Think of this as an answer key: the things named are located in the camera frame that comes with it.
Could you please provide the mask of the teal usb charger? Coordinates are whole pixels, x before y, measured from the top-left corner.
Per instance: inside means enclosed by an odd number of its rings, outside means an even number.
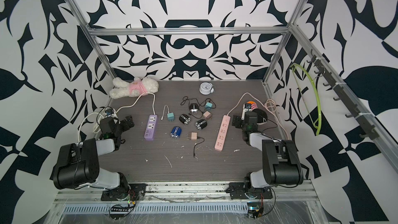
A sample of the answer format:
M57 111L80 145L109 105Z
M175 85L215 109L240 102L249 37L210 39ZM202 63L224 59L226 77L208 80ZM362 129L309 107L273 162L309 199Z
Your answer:
M174 115L174 113L168 113L168 114L167 114L167 119L168 119L168 121L174 121L174 120L175 120L175 115Z
M213 108L213 106L214 106L213 103L207 102L207 103L205 104L205 110L206 110L206 111L210 111L210 110Z

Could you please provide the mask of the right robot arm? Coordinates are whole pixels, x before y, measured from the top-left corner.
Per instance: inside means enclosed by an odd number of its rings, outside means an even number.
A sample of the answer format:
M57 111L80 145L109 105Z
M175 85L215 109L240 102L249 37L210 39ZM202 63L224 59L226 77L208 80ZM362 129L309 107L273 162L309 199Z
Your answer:
M245 117L233 115L232 126L242 130L243 141L262 152L262 169L250 172L240 190L249 199L255 199L275 186L294 188L302 184L304 175L294 141L273 138L258 130L256 112L246 112Z

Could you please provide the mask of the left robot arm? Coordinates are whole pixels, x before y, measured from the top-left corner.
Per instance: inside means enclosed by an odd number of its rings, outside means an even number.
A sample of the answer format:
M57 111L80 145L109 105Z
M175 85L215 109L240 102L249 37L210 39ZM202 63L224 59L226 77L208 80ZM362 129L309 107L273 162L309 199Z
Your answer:
M92 138L62 146L52 173L55 187L59 190L101 189L102 201L132 201L135 193L124 174L102 169L99 156L119 150L125 143L123 132L134 126L132 116L122 120L106 117L99 123L102 132L99 140Z

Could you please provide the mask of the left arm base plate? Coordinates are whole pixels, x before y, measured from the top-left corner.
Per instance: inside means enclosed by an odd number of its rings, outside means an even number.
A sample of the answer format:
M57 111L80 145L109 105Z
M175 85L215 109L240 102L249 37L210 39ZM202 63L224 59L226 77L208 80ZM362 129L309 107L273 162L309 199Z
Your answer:
M146 194L147 184L128 184L103 191L101 201L136 201Z

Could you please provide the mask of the blue electric shaver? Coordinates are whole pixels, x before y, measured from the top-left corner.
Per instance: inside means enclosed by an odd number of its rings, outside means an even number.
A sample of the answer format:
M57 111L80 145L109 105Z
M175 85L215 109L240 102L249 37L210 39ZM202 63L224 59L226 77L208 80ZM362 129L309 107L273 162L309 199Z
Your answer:
M180 138L181 133L182 133L181 127L175 126L175 127L173 127L170 135L172 138L178 139L178 138Z

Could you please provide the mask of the pink usb charger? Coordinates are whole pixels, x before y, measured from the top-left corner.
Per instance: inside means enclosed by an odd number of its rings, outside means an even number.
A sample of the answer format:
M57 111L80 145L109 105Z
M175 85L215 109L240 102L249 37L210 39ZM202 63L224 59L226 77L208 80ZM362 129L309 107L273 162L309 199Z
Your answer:
M198 133L197 132L189 132L187 137L191 141L196 141L196 140L198 140Z
M206 120L212 119L212 113L209 112L209 111L206 111L206 112L203 114L203 117L204 117Z

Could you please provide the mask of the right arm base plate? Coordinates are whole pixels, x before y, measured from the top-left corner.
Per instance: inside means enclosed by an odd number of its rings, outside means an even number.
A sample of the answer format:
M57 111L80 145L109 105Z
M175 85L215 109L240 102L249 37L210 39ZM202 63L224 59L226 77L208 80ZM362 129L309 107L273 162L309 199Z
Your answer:
M233 200L268 200L273 198L273 193L270 189L247 188L244 183L229 183L226 194L229 194Z

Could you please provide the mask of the pink power strip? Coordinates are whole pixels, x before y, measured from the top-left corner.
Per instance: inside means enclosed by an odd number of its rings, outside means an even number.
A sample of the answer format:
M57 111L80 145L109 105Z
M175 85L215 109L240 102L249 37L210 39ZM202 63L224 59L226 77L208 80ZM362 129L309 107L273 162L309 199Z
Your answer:
M228 115L224 115L222 122L221 122L221 126L217 135L217 139L215 142L215 150L216 151L222 151L225 141L226 141L226 137L227 137L227 131L229 128L229 124L230 124L230 120L231 117Z

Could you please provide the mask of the pink USB charger front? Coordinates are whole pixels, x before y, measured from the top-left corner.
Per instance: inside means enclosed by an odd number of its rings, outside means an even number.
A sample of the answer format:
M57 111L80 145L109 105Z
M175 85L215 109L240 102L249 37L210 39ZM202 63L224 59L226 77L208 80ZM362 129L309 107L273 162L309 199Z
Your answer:
M189 132L187 137L191 141L196 141L196 140L198 140L198 133L197 132Z

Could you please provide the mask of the teal USB charger front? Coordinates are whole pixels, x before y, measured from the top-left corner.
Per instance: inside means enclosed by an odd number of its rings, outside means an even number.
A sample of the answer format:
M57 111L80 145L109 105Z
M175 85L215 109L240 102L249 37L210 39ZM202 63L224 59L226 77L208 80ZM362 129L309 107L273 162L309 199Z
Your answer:
M205 110L206 110L206 111L210 111L210 110L213 108L213 106L214 106L213 103L207 102L207 103L205 104Z

